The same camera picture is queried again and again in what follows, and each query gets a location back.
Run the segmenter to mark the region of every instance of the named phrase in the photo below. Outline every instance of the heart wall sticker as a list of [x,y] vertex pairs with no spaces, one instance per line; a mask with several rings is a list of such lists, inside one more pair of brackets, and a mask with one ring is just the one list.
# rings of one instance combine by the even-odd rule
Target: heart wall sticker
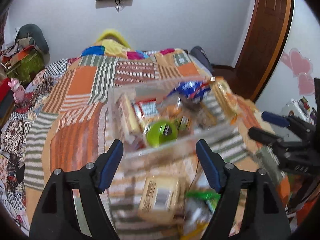
[[310,59],[303,57],[296,48],[290,50],[289,54],[283,53],[280,61],[292,70],[294,77],[298,77],[299,94],[309,96],[315,93],[315,86],[311,73],[313,65]]

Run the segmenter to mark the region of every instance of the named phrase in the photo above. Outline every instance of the barcode label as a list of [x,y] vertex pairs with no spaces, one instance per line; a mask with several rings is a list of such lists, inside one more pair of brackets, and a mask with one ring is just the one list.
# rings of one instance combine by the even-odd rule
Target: barcode label
[[170,190],[166,188],[158,188],[157,189],[157,195],[156,195],[156,201],[153,206],[153,209],[160,209],[160,210],[167,210],[168,207],[168,199],[170,196]]

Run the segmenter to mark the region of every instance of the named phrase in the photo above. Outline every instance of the brown door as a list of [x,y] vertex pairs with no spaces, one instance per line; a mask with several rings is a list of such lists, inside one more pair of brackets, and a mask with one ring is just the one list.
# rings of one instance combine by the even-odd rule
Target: brown door
[[235,67],[233,91],[255,100],[273,71],[272,58],[279,54],[287,13],[287,0],[256,0],[244,46]]

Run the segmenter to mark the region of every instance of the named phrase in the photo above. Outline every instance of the screw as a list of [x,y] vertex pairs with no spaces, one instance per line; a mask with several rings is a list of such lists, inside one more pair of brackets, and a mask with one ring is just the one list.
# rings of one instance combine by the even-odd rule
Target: screw
[[266,171],[264,169],[258,169],[260,175],[265,175]]
[[55,175],[59,175],[59,174],[61,173],[61,169],[55,169],[55,170],[53,171],[53,173],[54,173]]
[[91,170],[94,167],[94,163],[87,163],[85,167],[86,169]]
[[231,170],[233,169],[234,165],[232,163],[226,163],[226,166],[225,166],[228,170]]

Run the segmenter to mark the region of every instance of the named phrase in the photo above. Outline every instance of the pink stuffed animal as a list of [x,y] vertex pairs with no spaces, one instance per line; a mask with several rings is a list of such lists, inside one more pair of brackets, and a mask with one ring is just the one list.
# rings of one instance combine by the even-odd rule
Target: pink stuffed animal
[[17,78],[11,78],[11,82],[8,82],[8,86],[13,91],[14,102],[17,105],[21,105],[25,100],[25,89],[20,85],[20,81]]

